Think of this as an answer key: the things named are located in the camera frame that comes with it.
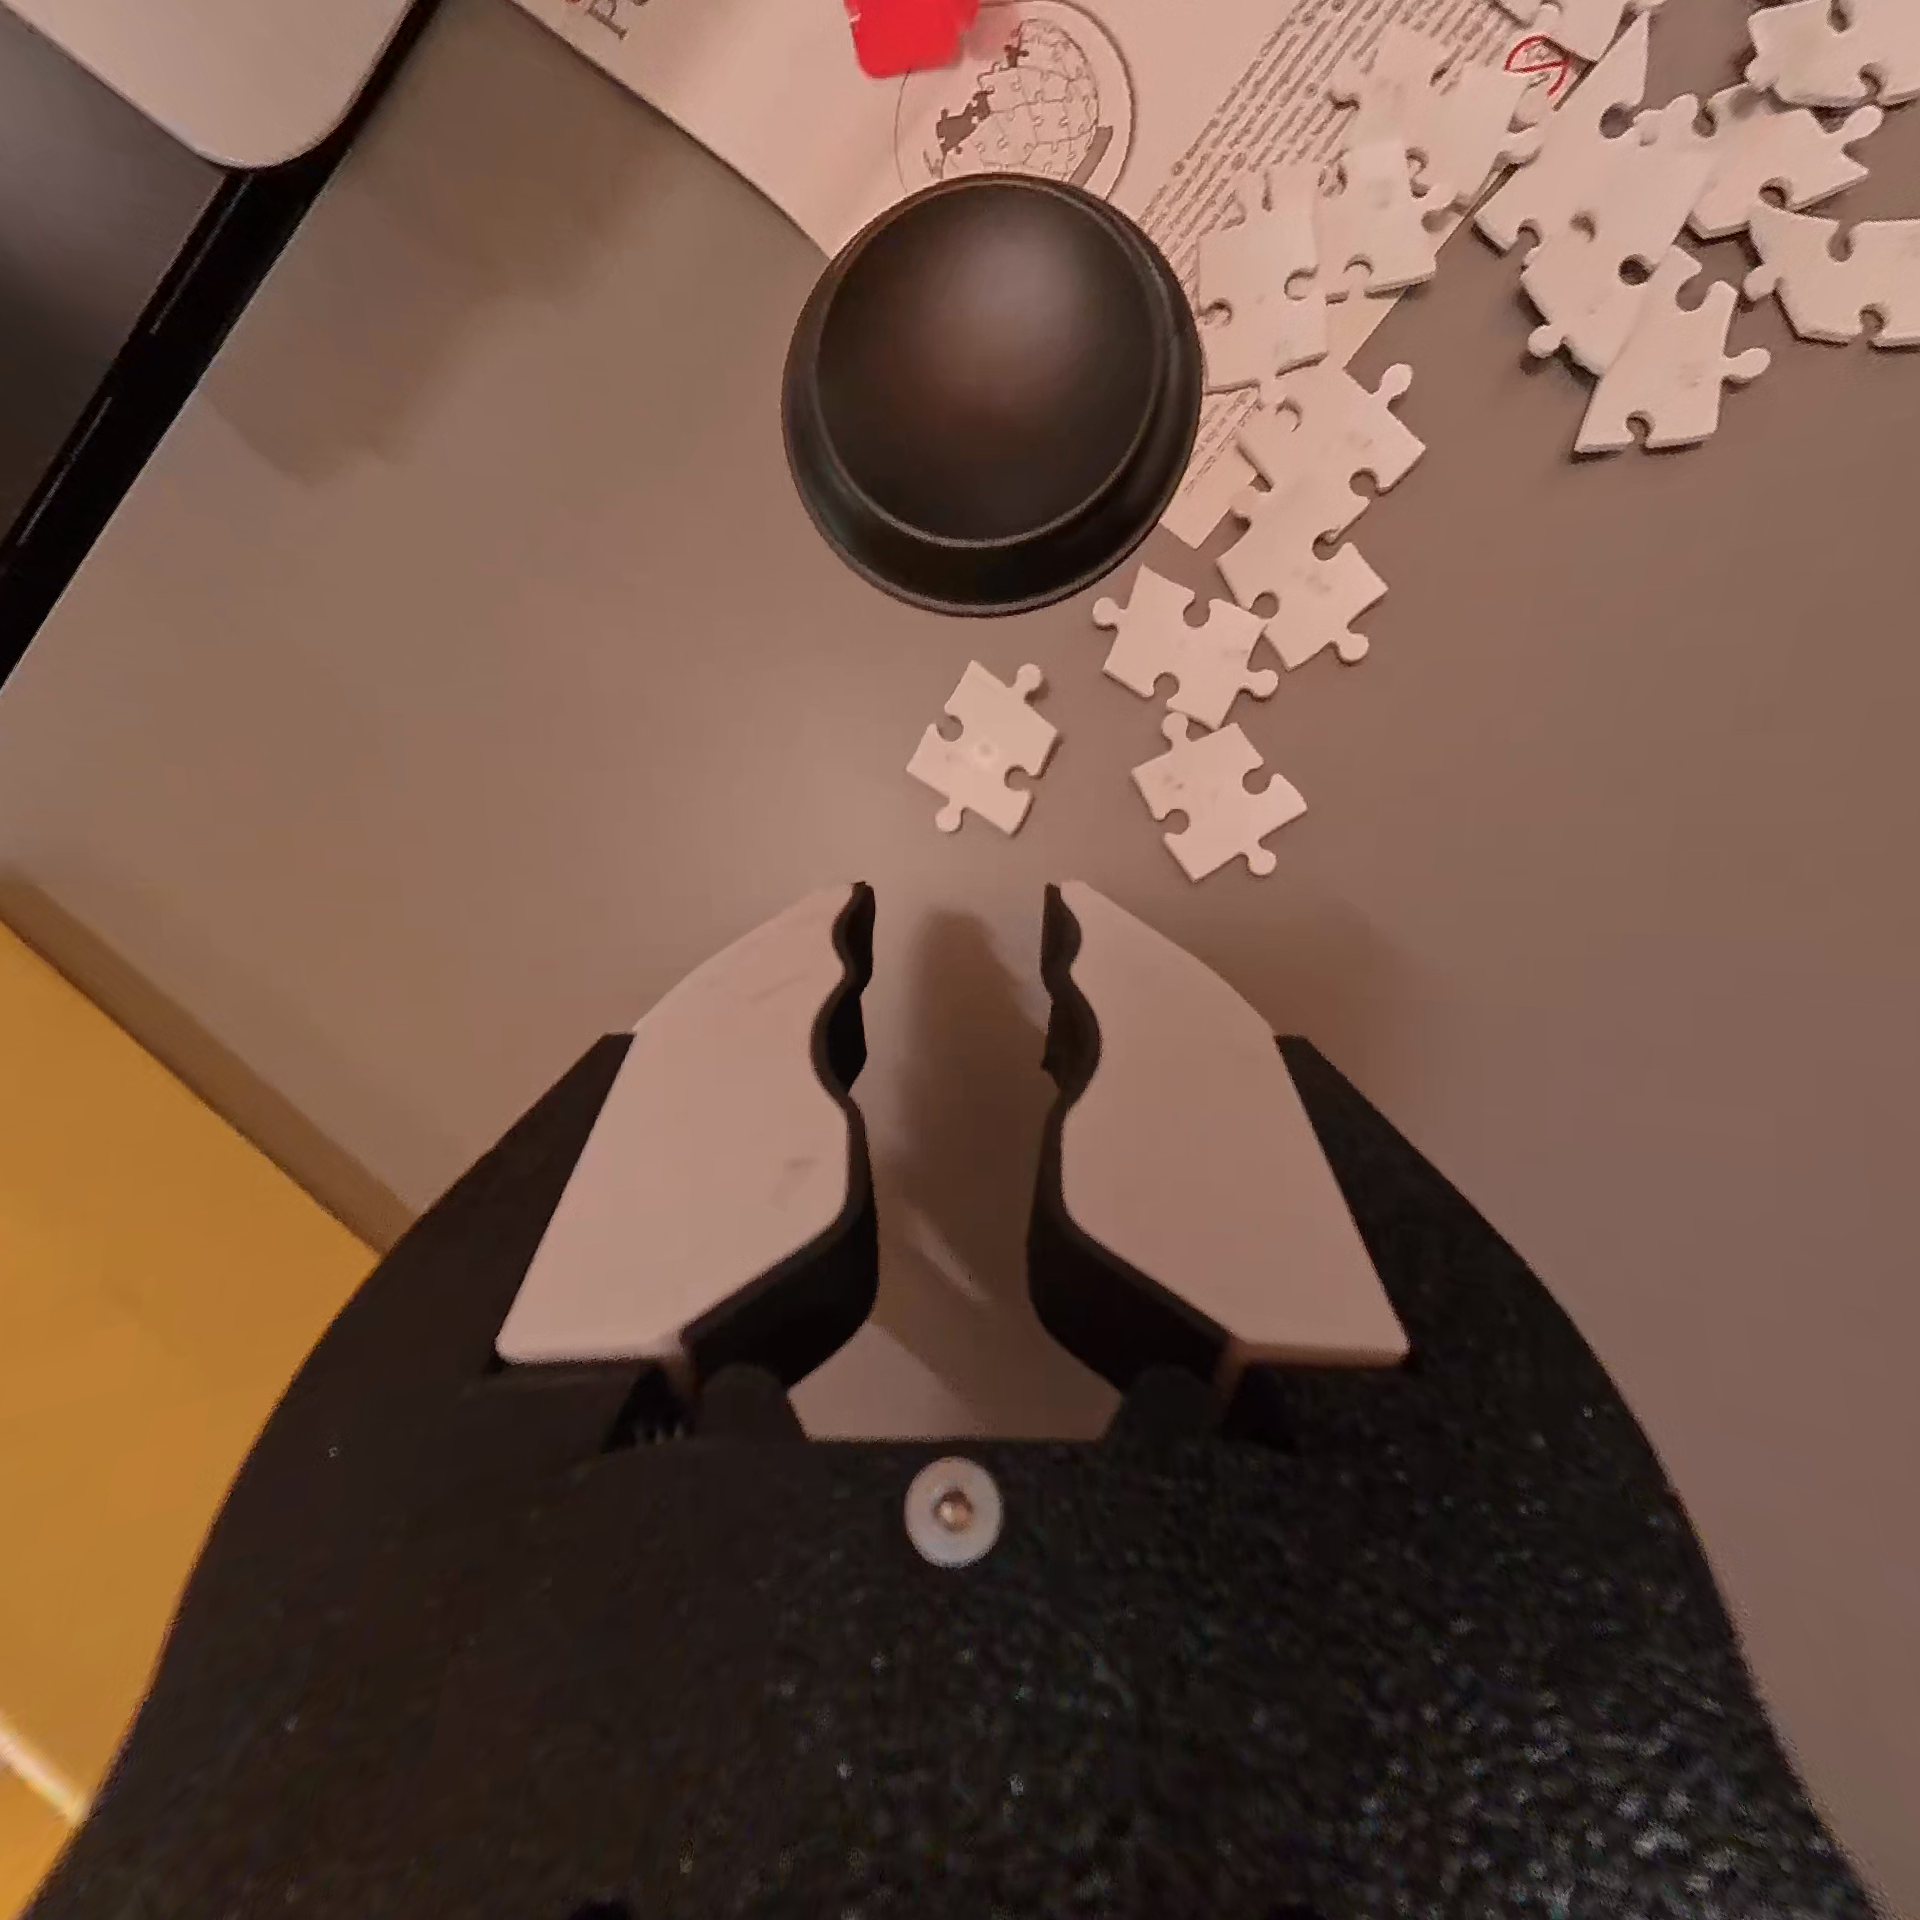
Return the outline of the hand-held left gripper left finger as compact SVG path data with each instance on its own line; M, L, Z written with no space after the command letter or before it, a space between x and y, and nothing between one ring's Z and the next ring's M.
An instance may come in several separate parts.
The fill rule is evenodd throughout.
M874 1311L878 1213L854 1086L876 895L824 886L636 1021L497 1332L508 1365L638 1359L793 1386Z

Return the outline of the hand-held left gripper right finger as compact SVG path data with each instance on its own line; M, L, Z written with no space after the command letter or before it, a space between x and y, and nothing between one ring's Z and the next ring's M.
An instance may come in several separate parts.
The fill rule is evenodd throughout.
M1046 892L1041 975L1046 1331L1112 1386L1401 1365L1408 1332L1260 1011L1082 879Z

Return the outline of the pile of white puzzle pieces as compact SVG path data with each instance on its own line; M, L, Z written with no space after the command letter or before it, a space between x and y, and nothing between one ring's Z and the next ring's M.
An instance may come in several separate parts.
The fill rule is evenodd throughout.
M1192 879L1244 859L1306 799L1235 723L1278 668L1353 666L1385 581L1353 541L1424 455L1410 370L1348 370L1451 234L1520 269L1526 352L1588 383L1572 452L1708 442L1770 367L1735 347L1777 304L1810 344L1916 349L1916 216L1843 223L1866 140L1916 103L1916 4L1755 4L1738 77L1648 101L1657 4L1284 4L1177 157L1145 226L1187 272L1208 399L1167 523L1220 522L1224 596L1140 566L1095 605L1104 674L1171 711L1134 771Z

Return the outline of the black dome puzzle stand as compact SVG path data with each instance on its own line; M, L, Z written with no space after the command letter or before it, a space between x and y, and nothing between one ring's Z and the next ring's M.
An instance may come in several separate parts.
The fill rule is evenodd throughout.
M782 374L792 479L895 599L1010 616L1108 578L1195 448L1206 355L1155 243L1082 184L968 175L867 223Z

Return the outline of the printed paper leaflet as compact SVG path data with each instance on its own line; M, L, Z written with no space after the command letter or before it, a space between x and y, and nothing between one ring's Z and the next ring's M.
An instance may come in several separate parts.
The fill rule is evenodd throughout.
M1244 181L1299 165L1332 197L1348 149L1399 141L1446 239L1654 4L979 4L956 53L887 79L858 62L862 10L527 4L826 254L924 187L1041 175L1122 207L1192 296Z

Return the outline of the black desk mat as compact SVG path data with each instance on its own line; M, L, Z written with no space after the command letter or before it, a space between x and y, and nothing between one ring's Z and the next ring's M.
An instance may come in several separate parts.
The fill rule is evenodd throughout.
M338 157L214 166L6 15L6 677Z

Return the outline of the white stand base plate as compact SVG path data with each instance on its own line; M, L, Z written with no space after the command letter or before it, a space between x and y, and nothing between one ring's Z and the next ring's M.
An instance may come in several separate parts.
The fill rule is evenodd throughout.
M152 116L222 166L302 157L344 125L415 12L412 3L164 4Z

